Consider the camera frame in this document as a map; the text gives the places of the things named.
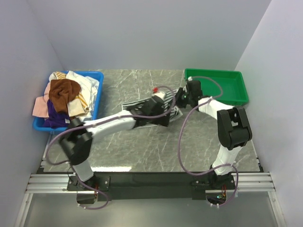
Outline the brown towel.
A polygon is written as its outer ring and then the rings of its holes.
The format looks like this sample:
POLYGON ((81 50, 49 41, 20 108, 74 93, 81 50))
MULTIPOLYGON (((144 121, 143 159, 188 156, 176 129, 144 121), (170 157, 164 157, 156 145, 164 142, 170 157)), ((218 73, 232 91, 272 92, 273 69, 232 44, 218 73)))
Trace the brown towel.
POLYGON ((68 115, 68 103, 80 93, 80 85, 70 79, 53 79, 50 81, 49 99, 59 114, 68 115))

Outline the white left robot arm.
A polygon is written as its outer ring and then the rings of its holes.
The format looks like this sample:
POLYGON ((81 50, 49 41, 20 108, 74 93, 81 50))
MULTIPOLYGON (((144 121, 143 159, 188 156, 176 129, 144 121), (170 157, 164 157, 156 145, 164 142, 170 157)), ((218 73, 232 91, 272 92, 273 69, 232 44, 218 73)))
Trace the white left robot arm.
POLYGON ((168 104, 168 95, 157 92, 142 103, 131 105, 109 117, 87 122, 76 119, 66 134, 60 137, 59 144, 79 178, 79 186, 84 190, 90 190, 95 184, 94 173, 88 162, 94 140, 147 124, 167 127, 170 113, 165 114, 165 112, 169 109, 168 104))

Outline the green white striped towel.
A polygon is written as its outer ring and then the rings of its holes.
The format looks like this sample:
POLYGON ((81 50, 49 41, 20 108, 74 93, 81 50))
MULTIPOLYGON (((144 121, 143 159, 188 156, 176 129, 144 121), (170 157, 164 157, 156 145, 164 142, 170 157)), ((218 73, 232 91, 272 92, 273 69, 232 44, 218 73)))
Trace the green white striped towel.
MULTIPOLYGON (((173 93, 170 91, 165 92, 166 93, 166 97, 165 97, 165 101, 164 101, 164 111, 167 111, 169 108, 169 105, 171 105, 172 103, 172 95, 176 95, 178 89, 173 90, 173 93)), ((129 107, 132 106, 138 106, 138 107, 142 107, 143 104, 148 100, 148 98, 144 98, 144 99, 140 99, 140 100, 136 100, 136 101, 131 101, 131 102, 125 102, 122 103, 121 107, 123 110, 127 110, 129 107)), ((175 106, 173 109, 171 109, 170 115, 169 115, 169 122, 172 122, 174 120, 177 120, 178 118, 180 118, 183 115, 183 113, 181 112, 181 110, 175 106)), ((139 128, 147 128, 147 127, 154 127, 156 126, 157 123, 153 123, 153 122, 148 122, 143 126, 139 126, 139 128)))

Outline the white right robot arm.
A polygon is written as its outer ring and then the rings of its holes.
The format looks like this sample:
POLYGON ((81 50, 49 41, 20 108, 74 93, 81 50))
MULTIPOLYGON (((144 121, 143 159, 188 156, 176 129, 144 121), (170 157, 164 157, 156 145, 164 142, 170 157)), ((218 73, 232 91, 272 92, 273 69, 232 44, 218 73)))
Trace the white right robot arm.
POLYGON ((206 175, 215 172, 208 177, 209 185, 214 189, 219 189, 225 183, 224 175, 230 173, 232 169, 237 171, 233 165, 239 151, 252 139, 250 123, 243 106, 231 106, 217 101, 223 95, 222 87, 215 80, 198 76, 189 77, 186 86, 177 92, 177 101, 183 106, 191 104, 192 110, 187 114, 178 137, 177 157, 182 169, 193 176, 206 175), (201 89, 200 79, 206 79, 218 86, 220 94, 216 96, 204 96, 201 89), (217 120, 217 135, 220 148, 216 160, 209 170, 195 174, 185 168, 181 160, 181 139, 185 125, 195 111, 205 113, 217 120))

